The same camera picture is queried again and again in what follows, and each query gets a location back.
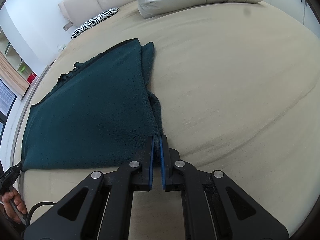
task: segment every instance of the folded towel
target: folded towel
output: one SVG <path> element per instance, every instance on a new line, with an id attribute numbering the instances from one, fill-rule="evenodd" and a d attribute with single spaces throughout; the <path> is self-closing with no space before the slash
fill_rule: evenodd
<path id="1" fill-rule="evenodd" d="M 143 149 L 147 136 L 159 145 L 159 100 L 146 85 L 154 46 L 121 42 L 60 76 L 31 106 L 22 141 L 23 170 L 117 166 Z M 156 148 L 159 159 L 159 148 Z"/>

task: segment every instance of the teal blanket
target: teal blanket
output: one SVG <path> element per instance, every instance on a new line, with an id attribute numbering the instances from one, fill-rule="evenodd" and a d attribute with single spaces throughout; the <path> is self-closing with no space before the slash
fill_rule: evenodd
<path id="1" fill-rule="evenodd" d="M 31 106 L 22 141 L 23 170 L 117 166 L 162 134 L 159 100 L 146 86 L 154 46 L 124 41 L 58 79 Z"/>

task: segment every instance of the blue gripper pad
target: blue gripper pad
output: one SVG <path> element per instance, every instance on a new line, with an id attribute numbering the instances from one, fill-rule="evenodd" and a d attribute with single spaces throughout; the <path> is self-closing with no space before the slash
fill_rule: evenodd
<path id="1" fill-rule="evenodd" d="M 161 180 L 162 180 L 162 188 L 165 190 L 165 172 L 164 172 L 164 156 L 163 156 L 163 145 L 162 145 L 162 137 L 160 137 L 160 164 L 161 164 Z"/>
<path id="2" fill-rule="evenodd" d="M 149 166 L 149 189 L 152 189 L 152 182 L 153 182 L 153 149 L 154 149 L 154 144 L 155 144 L 155 142 L 152 139 L 150 166 Z"/>

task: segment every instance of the black power cord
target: black power cord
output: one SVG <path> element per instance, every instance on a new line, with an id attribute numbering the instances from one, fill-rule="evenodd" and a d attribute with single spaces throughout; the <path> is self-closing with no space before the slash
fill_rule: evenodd
<path id="1" fill-rule="evenodd" d="M 39 207 L 42 207 L 42 206 L 45 206 L 45 205 L 51 205 L 53 206 L 55 203 L 53 202 L 49 202 L 49 201 L 44 201 L 44 202 L 39 202 L 38 204 L 35 204 L 29 211 L 29 214 L 27 216 L 27 220 L 26 220 L 26 228 L 30 225 L 30 222 L 31 222 L 31 217 L 33 215 L 33 213 L 39 208 Z"/>

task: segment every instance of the wrinkled sheet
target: wrinkled sheet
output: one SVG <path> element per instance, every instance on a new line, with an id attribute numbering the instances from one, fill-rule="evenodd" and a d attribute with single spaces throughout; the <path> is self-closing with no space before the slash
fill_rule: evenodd
<path id="1" fill-rule="evenodd" d="M 264 2 L 206 5 L 150 19 L 132 2 L 71 41 L 31 103 L 74 62 L 135 37 L 155 46 L 150 89 L 160 100 L 170 147 L 200 170 L 223 170 L 294 233 L 320 193 L 320 40 Z M 28 170 L 21 180 L 28 209 L 58 201 L 91 171 Z M 160 185 L 157 171 L 153 190 L 134 194 L 130 239 L 184 239 L 180 194 Z"/>

